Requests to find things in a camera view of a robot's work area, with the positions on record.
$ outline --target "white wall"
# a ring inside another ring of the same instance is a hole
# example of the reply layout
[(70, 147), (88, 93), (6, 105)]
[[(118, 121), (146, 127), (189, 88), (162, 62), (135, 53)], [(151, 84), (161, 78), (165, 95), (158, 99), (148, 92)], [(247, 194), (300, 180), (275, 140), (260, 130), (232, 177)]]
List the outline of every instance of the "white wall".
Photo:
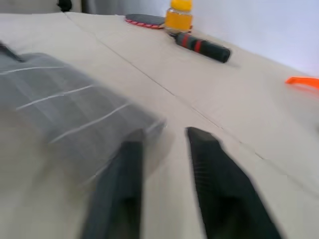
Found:
[[(138, 0), (164, 15), (167, 0)], [(319, 76), (319, 0), (193, 0), (194, 27)]]

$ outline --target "red stripe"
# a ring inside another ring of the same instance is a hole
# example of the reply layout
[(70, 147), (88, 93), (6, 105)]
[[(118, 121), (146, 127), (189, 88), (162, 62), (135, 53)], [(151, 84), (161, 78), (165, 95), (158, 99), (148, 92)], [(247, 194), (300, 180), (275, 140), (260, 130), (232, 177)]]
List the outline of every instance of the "red stripe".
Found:
[(130, 19), (125, 19), (126, 22), (133, 24), (133, 25), (137, 25), (137, 26), (142, 26), (142, 27), (147, 27), (147, 28), (153, 28), (153, 29), (162, 29), (164, 28), (163, 25), (152, 25), (152, 24), (146, 24), (146, 23), (142, 23), (142, 22), (137, 22), (137, 21), (133, 21)]
[(188, 39), (189, 35), (188, 34), (185, 34), (185, 37), (181, 43), (181, 45), (185, 48), (187, 48), (187, 39)]
[(195, 44), (194, 51), (198, 52), (200, 51), (200, 46), (201, 46), (201, 40), (198, 40)]

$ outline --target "bottle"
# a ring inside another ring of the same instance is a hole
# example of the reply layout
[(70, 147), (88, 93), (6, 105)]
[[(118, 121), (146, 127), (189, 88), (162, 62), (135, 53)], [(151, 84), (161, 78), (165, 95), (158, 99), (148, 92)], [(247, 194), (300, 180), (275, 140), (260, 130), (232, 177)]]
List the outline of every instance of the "bottle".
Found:
[(191, 15), (192, 0), (171, 0), (166, 12), (165, 28), (168, 32), (189, 32), (193, 16)]

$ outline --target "orange object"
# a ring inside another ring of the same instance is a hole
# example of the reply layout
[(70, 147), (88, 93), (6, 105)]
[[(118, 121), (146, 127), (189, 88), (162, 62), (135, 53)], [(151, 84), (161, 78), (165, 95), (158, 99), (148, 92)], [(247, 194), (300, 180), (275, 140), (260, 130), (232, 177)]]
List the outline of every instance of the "orange object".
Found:
[(286, 80), (286, 84), (291, 85), (305, 85), (317, 88), (319, 90), (319, 79), (318, 78), (311, 78), (311, 77), (290, 77)]
[(191, 11), (192, 0), (171, 0), (170, 6), (178, 11)]
[(181, 14), (170, 9), (166, 13), (165, 27), (177, 32), (188, 32), (191, 28), (192, 15)]

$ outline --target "yellow bottle cap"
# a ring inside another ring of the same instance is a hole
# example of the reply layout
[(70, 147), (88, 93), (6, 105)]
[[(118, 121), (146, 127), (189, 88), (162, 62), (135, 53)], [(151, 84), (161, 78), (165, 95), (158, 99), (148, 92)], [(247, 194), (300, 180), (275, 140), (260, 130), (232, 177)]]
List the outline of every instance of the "yellow bottle cap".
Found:
[(192, 0), (171, 0), (170, 6), (178, 11), (191, 11)]

